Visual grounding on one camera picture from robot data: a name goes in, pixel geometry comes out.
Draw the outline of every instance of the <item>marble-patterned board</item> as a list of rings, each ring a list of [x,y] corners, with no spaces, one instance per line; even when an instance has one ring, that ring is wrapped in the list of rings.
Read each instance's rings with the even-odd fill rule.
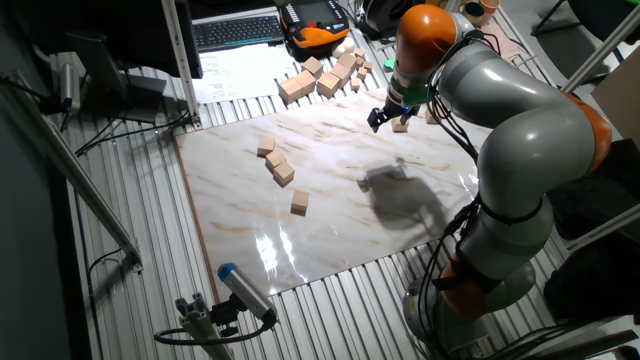
[[[477,190],[471,158],[424,112],[408,133],[367,124],[386,89],[176,137],[214,274],[235,262],[267,294],[436,239]],[[461,122],[479,148],[488,129]],[[295,169],[281,188],[260,136]],[[290,213],[310,193],[306,216]],[[217,277],[221,300],[230,294]]]

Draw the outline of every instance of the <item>keyboard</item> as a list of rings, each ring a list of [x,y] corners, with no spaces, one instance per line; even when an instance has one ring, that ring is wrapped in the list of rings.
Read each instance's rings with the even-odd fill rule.
[[[277,16],[260,16],[194,25],[200,51],[222,50],[247,44],[284,40]]]

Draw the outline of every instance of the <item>desk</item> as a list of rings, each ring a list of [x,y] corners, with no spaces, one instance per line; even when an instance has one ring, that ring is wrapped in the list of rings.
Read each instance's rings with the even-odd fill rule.
[[[507,36],[522,41],[501,9],[494,19]],[[361,35],[354,35],[357,45],[368,54],[373,55],[372,47],[380,46],[378,43],[367,44]],[[385,59],[395,56],[394,49],[387,48],[375,54],[374,71],[367,76],[365,91],[386,86],[390,76],[382,72],[381,65]],[[330,68],[333,64],[329,60],[325,65]],[[549,82],[535,59],[520,69]],[[166,74],[147,68],[132,73],[168,79],[170,83],[165,95],[182,96],[180,82],[169,79]],[[339,91],[336,98],[350,95],[347,89]],[[314,95],[289,107],[305,107],[321,101],[322,98]],[[273,114],[286,108],[277,96],[200,105],[204,128]],[[168,120],[166,114],[158,116],[160,124]],[[117,124],[114,125],[117,126],[116,134],[148,126]],[[65,132],[66,140],[75,150],[105,125],[104,121],[72,122],[69,131]],[[194,130],[185,127],[176,130],[176,135]],[[121,138],[115,144],[102,144],[81,161],[127,231],[134,234],[145,264],[145,270],[138,275],[120,273],[117,261],[106,261],[96,266],[92,274],[94,287],[98,290],[98,325],[105,358],[140,354],[140,358],[150,359],[206,359],[199,348],[172,348],[152,340],[156,331],[179,327],[175,299],[190,298],[196,291],[202,292],[209,304],[214,299],[173,139],[168,134],[153,132]],[[73,199],[70,203],[82,267],[78,216]],[[78,210],[87,242],[88,261],[115,250],[116,244],[85,206],[81,204]],[[558,247],[554,239],[552,237],[533,261],[537,285],[529,295],[489,316],[490,339],[480,343],[485,353],[499,349],[533,329],[554,324],[541,295],[551,272],[566,257],[566,251]],[[450,252],[453,244],[447,245]],[[367,356],[372,359],[383,356],[418,359],[420,350],[412,346],[414,339],[407,335],[400,300],[408,283],[424,273],[429,251],[427,245],[420,245],[273,295],[270,298],[281,320],[275,331],[233,345],[232,349],[238,359]],[[121,260],[120,255],[113,258]],[[83,286],[86,286],[82,272],[81,276]],[[251,315],[246,314],[234,325],[243,334],[252,332],[257,326]],[[97,351],[93,323],[88,328],[93,349]]]

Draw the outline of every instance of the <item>black monitor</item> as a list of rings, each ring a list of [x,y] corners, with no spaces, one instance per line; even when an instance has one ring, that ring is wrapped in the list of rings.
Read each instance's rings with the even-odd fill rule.
[[[189,5],[175,2],[191,76],[200,78]],[[13,7],[45,54],[78,54],[91,78],[83,112],[132,117],[137,108],[155,118],[166,81],[119,70],[148,66],[180,76],[161,0],[14,0]]]

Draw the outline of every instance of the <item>screen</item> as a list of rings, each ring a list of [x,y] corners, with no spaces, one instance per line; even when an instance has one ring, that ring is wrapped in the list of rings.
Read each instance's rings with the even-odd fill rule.
[[[315,23],[335,23],[336,14],[326,2],[317,2],[312,4],[301,4],[296,11],[300,18],[305,22]]]

